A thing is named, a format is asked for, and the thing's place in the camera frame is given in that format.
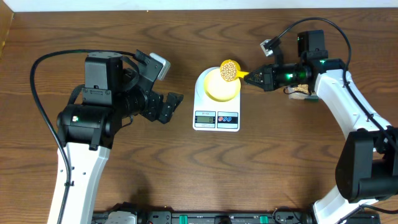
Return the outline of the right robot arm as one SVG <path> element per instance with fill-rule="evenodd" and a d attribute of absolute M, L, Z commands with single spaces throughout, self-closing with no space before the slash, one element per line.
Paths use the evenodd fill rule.
<path fill-rule="evenodd" d="M 306 84 L 327 105 L 346 139 L 335 169 L 336 185 L 299 222 L 344 223 L 397 195 L 397 128 L 366 101 L 347 63 L 329 58 L 322 30 L 299 33 L 297 44 L 299 63 L 284 63 L 280 37 L 262 42 L 274 63 L 250 72 L 244 81 L 264 91 Z"/>

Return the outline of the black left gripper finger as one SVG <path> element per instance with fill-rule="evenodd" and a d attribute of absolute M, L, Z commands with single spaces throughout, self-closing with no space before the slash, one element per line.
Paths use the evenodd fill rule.
<path fill-rule="evenodd" d="M 169 104 L 163 104 L 159 113 L 157 120 L 162 124 L 168 123 L 174 114 L 174 107 Z"/>
<path fill-rule="evenodd" d="M 173 114 L 175 109 L 179 106 L 179 104 L 183 101 L 183 95 L 178 93 L 170 92 L 167 95 L 167 99 L 165 102 L 165 113 Z"/>

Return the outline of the yellow plastic measuring scoop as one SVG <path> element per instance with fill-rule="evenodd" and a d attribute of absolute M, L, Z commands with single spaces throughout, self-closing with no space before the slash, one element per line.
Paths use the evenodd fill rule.
<path fill-rule="evenodd" d="M 244 78 L 249 72 L 241 71 L 241 67 L 238 62 L 234 60 L 225 60 L 220 66 L 220 75 L 223 80 L 231 82 L 237 78 Z"/>

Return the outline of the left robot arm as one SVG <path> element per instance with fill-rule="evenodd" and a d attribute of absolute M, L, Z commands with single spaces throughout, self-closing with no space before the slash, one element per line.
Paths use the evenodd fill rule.
<path fill-rule="evenodd" d="M 155 53 L 90 52 L 85 82 L 58 114 L 58 171 L 49 223 L 90 223 L 102 171 L 123 119 L 168 123 L 183 95 L 153 91 L 170 62 Z"/>

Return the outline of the pale yellow bowl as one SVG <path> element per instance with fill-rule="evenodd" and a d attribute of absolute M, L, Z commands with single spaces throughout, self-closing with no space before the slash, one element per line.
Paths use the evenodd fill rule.
<path fill-rule="evenodd" d="M 219 68 L 210 71 L 204 79 L 204 91 L 209 98 L 218 102 L 227 102 L 235 98 L 241 89 L 239 79 L 230 82 L 221 77 Z"/>

